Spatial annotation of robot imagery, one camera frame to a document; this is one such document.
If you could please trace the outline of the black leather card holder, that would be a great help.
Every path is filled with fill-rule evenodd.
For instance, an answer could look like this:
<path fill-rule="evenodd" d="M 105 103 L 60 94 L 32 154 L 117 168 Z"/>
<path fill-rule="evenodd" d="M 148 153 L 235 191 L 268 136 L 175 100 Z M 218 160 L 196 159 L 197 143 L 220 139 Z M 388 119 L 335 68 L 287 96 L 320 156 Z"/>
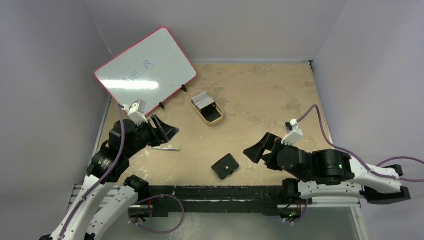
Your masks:
<path fill-rule="evenodd" d="M 223 180 L 226 177 L 232 175 L 239 167 L 239 163 L 230 153 L 222 157 L 211 166 L 212 170 L 220 180 Z"/>

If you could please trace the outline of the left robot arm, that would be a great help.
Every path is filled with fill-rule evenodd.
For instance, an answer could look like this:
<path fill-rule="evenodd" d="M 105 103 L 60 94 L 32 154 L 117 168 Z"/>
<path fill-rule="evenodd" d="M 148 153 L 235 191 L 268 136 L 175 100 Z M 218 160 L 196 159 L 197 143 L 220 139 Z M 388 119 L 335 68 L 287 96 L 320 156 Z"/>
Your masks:
<path fill-rule="evenodd" d="M 166 144 L 179 133 L 177 127 L 161 121 L 156 115 L 134 122 L 121 118 L 109 132 L 87 168 L 81 190 L 60 225 L 42 240 L 100 240 L 131 204 L 142 205 L 149 199 L 149 184 L 130 176 L 107 204 L 104 198 L 129 168 L 130 158 L 145 147 Z"/>

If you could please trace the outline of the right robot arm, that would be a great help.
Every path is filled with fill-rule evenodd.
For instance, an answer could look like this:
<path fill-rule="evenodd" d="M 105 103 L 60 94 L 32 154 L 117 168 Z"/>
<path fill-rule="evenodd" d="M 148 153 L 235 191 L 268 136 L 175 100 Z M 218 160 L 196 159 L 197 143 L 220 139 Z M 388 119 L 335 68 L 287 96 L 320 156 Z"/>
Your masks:
<path fill-rule="evenodd" d="M 268 169 L 293 175 L 282 182 L 280 196 L 284 202 L 348 197 L 365 199 L 373 205 L 389 205 L 411 199 L 409 189 L 400 183 L 400 166 L 366 169 L 355 157 L 339 150 L 306 152 L 295 146 L 302 137 L 296 131 L 285 137 L 268 132 L 243 151 L 255 164 L 263 160 Z"/>

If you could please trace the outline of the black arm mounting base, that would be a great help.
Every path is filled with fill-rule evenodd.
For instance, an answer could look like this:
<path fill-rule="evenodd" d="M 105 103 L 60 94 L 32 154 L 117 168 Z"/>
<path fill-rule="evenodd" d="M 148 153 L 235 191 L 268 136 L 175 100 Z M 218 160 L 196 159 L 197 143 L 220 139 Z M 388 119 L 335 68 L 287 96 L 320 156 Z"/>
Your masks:
<path fill-rule="evenodd" d="M 298 180 L 287 179 L 282 185 L 262 186 L 178 186 L 150 185 L 132 175 L 125 187 L 135 190 L 138 203 L 150 207 L 153 217 L 166 218 L 170 213 L 288 215 L 288 210 L 311 204 L 301 199 Z"/>

